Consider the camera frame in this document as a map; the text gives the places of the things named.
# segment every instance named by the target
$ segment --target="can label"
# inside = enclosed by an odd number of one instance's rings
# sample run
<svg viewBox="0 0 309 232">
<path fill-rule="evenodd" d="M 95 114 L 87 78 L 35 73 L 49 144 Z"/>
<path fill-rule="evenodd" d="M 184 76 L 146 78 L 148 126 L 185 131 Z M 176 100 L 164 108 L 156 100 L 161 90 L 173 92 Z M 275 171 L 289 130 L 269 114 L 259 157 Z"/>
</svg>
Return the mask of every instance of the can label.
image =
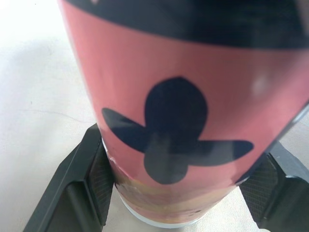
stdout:
<svg viewBox="0 0 309 232">
<path fill-rule="evenodd" d="M 143 12 L 152 1 L 68 2 L 63 9 L 117 188 L 151 220 L 183 223 L 205 214 L 309 99 L 309 50 L 300 49 L 307 40 L 292 11 L 286 17 L 295 36 L 278 43 L 228 28 L 182 33 L 193 24 L 175 17 L 175 26 L 155 7 Z M 126 15 L 135 3 L 145 21 Z M 157 24 L 147 21 L 152 13 Z"/>
</svg>

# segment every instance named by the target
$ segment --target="textured black surface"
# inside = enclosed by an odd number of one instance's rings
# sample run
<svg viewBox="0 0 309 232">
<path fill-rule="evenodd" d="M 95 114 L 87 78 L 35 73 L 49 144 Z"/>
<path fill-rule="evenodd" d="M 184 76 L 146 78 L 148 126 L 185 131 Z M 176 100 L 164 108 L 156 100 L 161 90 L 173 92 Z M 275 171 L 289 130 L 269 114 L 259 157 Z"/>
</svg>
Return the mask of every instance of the textured black surface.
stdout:
<svg viewBox="0 0 309 232">
<path fill-rule="evenodd" d="M 241 192 L 255 222 L 263 219 L 271 196 L 278 184 L 275 166 L 267 156 L 250 178 L 240 185 Z"/>
<path fill-rule="evenodd" d="M 279 142 L 240 190 L 259 228 L 309 232 L 309 170 Z"/>
<path fill-rule="evenodd" d="M 110 163 L 103 144 L 101 144 L 89 173 L 88 185 L 100 223 L 103 226 L 106 223 L 110 207 L 113 184 L 114 179 Z"/>
<path fill-rule="evenodd" d="M 101 135 L 94 125 L 59 165 L 24 232 L 101 232 L 112 184 Z"/>
</svg>

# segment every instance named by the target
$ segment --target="cylindrical container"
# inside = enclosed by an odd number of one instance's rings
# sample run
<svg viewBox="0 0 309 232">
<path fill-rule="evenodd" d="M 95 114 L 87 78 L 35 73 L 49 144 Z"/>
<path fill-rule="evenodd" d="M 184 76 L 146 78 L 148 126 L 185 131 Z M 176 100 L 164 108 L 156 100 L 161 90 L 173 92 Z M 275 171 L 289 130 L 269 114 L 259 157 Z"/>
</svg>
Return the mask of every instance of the cylindrical container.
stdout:
<svg viewBox="0 0 309 232">
<path fill-rule="evenodd" d="M 306 1 L 61 4 L 117 189 L 149 224 L 201 218 L 306 108 Z"/>
</svg>

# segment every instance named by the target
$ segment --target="white table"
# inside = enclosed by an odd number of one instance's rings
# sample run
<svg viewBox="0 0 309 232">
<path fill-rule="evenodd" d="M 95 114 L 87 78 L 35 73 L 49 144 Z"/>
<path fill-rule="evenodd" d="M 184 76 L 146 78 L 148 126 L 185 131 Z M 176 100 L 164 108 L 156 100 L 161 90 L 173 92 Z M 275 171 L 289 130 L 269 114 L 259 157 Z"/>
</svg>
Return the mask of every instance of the white table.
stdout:
<svg viewBox="0 0 309 232">
<path fill-rule="evenodd" d="M 54 0 L 0 1 L 0 232 L 21 232 L 56 168 L 95 123 Z M 283 144 L 309 167 L 309 116 Z M 106 232 L 162 232 L 114 192 Z M 239 189 L 183 232 L 257 232 Z"/>
</svg>

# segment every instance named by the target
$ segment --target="printed graphic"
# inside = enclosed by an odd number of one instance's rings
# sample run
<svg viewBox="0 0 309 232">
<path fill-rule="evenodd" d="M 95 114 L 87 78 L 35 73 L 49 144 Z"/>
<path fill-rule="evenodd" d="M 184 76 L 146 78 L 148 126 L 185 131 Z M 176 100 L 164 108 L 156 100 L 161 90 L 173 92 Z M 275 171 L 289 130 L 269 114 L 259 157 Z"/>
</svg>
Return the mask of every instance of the printed graphic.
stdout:
<svg viewBox="0 0 309 232">
<path fill-rule="evenodd" d="M 189 165 L 221 165 L 253 149 L 253 144 L 244 140 L 199 141 L 208 113 L 202 93 L 183 77 L 151 89 L 145 104 L 145 127 L 112 109 L 102 109 L 112 132 L 144 153 L 148 175 L 164 185 L 181 181 Z"/>
</svg>

